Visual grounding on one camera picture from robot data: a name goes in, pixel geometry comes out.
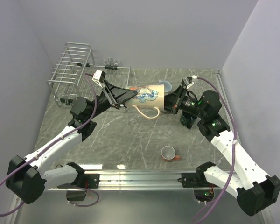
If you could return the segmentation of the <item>tall beige dragon mug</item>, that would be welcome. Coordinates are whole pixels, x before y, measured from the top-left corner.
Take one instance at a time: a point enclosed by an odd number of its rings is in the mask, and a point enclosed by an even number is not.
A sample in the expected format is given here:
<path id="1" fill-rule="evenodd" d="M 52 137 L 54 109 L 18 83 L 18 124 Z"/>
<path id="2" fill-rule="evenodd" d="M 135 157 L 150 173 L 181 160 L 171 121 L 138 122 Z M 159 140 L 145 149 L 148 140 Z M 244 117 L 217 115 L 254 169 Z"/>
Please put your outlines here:
<path id="1" fill-rule="evenodd" d="M 125 107 L 136 109 L 141 116 L 150 120 L 158 118 L 161 111 L 164 111 L 165 86 L 163 84 L 128 86 L 127 89 L 136 91 L 137 94 L 125 102 Z M 149 117 L 141 109 L 156 110 L 157 114 Z"/>

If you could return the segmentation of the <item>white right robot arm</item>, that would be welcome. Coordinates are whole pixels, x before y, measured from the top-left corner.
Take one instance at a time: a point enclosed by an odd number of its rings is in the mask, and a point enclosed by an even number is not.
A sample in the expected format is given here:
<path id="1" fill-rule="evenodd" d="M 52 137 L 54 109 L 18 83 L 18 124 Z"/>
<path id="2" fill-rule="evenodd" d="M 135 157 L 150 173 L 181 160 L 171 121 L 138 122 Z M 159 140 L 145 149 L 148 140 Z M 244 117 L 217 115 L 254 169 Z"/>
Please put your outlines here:
<path id="1" fill-rule="evenodd" d="M 205 91 L 200 99 L 188 95 L 179 86 L 165 96 L 164 109 L 176 114 L 179 110 L 200 118 L 197 123 L 200 133 L 230 163 L 231 171 L 226 173 L 215 164 L 207 162 L 197 168 L 196 181 L 200 186 L 209 183 L 221 187 L 233 195 L 242 211 L 254 216 L 277 201 L 280 192 L 280 179 L 270 176 L 244 150 L 231 129 L 219 115 L 223 100 L 216 91 Z"/>

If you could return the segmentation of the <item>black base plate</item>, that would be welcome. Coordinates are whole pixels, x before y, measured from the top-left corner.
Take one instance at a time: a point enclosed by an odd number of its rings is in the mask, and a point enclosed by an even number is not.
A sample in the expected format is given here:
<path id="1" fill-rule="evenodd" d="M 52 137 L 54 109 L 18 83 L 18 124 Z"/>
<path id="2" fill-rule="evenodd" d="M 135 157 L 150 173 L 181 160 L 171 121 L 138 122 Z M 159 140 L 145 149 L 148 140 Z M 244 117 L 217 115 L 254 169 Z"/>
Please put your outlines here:
<path id="1" fill-rule="evenodd" d="M 206 188 L 213 184 L 207 182 L 204 174 L 200 173 L 181 173 L 181 177 L 177 179 L 183 188 Z"/>
<path id="2" fill-rule="evenodd" d="M 74 181 L 72 184 L 62 184 L 57 186 L 59 189 L 65 188 L 85 188 L 85 189 L 97 189 L 99 186 L 100 174 L 83 174 Z"/>

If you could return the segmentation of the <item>aluminium front rail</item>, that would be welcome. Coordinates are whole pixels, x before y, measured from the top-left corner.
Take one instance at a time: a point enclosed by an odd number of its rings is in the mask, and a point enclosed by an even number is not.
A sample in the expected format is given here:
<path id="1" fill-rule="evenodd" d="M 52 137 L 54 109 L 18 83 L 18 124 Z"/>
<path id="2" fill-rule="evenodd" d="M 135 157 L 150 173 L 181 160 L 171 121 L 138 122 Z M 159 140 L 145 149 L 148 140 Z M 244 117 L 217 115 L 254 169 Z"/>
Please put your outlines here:
<path id="1" fill-rule="evenodd" d="M 86 171 L 85 174 L 100 174 L 99 186 L 95 190 L 180 190 L 177 181 L 183 170 L 140 170 L 140 171 Z"/>

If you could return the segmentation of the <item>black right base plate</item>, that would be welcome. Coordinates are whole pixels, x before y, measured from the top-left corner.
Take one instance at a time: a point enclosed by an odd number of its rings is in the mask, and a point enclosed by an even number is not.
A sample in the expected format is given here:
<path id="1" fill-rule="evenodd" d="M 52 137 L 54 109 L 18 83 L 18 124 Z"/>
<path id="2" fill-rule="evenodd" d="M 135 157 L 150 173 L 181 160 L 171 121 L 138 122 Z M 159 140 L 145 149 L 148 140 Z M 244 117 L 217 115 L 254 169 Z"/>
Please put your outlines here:
<path id="1" fill-rule="evenodd" d="M 206 188 L 213 184 L 207 182 L 204 174 L 200 173 L 181 173 L 181 177 L 177 179 L 183 188 Z"/>

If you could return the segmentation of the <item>light blue footed cup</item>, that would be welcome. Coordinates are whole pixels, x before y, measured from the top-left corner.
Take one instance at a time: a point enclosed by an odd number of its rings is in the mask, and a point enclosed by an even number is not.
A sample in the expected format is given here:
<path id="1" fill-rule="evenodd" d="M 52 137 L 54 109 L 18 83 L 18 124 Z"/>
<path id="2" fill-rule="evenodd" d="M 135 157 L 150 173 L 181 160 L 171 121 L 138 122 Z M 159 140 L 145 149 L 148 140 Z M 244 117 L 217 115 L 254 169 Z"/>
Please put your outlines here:
<path id="1" fill-rule="evenodd" d="M 158 85 L 164 85 L 164 92 L 169 94 L 172 91 L 172 84 L 165 80 L 159 80 Z"/>

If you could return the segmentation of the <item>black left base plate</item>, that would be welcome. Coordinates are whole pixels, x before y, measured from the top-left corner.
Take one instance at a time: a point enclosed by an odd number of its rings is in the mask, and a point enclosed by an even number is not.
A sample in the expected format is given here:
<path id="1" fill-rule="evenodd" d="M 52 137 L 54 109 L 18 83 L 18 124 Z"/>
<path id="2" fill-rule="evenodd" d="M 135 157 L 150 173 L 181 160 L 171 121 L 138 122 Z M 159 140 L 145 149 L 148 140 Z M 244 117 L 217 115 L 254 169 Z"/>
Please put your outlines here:
<path id="1" fill-rule="evenodd" d="M 74 181 L 72 184 L 62 184 L 57 186 L 59 189 L 65 188 L 85 188 L 85 189 L 97 189 L 99 186 L 100 174 L 83 174 Z"/>

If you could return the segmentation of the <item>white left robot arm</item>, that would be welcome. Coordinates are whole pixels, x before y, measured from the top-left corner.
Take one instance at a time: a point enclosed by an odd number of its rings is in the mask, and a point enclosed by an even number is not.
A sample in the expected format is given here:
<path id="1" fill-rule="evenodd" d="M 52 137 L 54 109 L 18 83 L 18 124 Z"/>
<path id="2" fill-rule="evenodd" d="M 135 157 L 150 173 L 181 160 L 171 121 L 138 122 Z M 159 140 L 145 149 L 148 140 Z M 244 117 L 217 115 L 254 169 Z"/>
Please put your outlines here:
<path id="1" fill-rule="evenodd" d="M 116 87 L 107 81 L 93 101 L 84 97 L 72 100 L 72 120 L 54 139 L 24 158 L 15 156 L 9 163 L 6 186 L 24 203 L 36 201 L 44 191 L 61 185 L 85 186 L 84 169 L 74 162 L 51 170 L 61 155 L 87 139 L 96 127 L 93 118 L 112 106 L 120 106 L 137 95 L 136 90 Z"/>

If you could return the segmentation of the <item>dark green mug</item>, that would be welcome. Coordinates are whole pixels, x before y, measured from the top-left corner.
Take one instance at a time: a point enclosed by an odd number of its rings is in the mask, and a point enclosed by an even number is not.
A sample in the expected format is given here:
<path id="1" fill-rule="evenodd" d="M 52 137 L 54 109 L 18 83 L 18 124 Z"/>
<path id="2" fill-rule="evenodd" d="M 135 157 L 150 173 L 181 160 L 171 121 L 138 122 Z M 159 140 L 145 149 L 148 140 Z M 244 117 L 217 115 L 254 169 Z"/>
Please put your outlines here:
<path id="1" fill-rule="evenodd" d="M 187 129 L 191 129 L 196 119 L 196 116 L 182 112 L 180 116 L 180 123 Z"/>

